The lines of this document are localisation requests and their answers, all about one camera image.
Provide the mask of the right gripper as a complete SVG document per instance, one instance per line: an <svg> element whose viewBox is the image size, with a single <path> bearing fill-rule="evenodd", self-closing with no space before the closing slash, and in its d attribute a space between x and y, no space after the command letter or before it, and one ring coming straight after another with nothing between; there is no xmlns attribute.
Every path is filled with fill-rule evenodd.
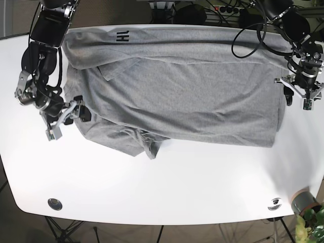
<svg viewBox="0 0 324 243"><path fill-rule="evenodd" d="M32 98L33 104L39 110L47 126L46 136L49 141L62 137L60 130L62 124L71 125L76 119L81 122L89 122L92 118L82 96L76 96L66 103L56 93L42 94L37 91L32 94Z"/></svg>

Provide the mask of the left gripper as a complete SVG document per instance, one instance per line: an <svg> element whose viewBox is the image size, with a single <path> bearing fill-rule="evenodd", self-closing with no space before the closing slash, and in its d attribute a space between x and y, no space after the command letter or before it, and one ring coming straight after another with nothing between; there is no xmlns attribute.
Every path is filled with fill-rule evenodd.
<svg viewBox="0 0 324 243"><path fill-rule="evenodd" d="M293 61L293 56L285 59L292 74L276 78L274 81L283 84L287 106L292 105L293 96L297 95L302 99L303 110L313 110L314 102L322 98L323 83L317 81L317 78L323 70L323 53L302 54L298 64Z"/></svg>

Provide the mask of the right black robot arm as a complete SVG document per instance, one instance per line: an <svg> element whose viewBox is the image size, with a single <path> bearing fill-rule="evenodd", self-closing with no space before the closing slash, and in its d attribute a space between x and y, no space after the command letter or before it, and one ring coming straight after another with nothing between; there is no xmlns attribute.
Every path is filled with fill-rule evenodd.
<svg viewBox="0 0 324 243"><path fill-rule="evenodd" d="M37 5L28 47L21 60L15 98L21 105L34 105L42 116L49 140L62 137L60 125L76 119L89 122L92 115L82 96L65 102L62 93L63 39L71 25L78 1L40 1Z"/></svg>

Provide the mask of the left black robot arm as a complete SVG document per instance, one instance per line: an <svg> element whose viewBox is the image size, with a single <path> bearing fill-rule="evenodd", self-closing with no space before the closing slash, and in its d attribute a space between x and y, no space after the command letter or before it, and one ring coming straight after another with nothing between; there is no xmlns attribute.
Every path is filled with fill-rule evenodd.
<svg viewBox="0 0 324 243"><path fill-rule="evenodd" d="M251 4L263 16L262 22L253 25L259 41L255 50L264 47L288 62L291 74L274 80L283 85L287 106L292 104L293 96L298 95L303 110L312 110L315 101L322 98L323 84L317 81L317 77L323 71L323 43L314 40L307 19L300 14L293 1L252 1ZM292 46L290 53L276 51L264 42L269 25L289 42Z"/></svg>

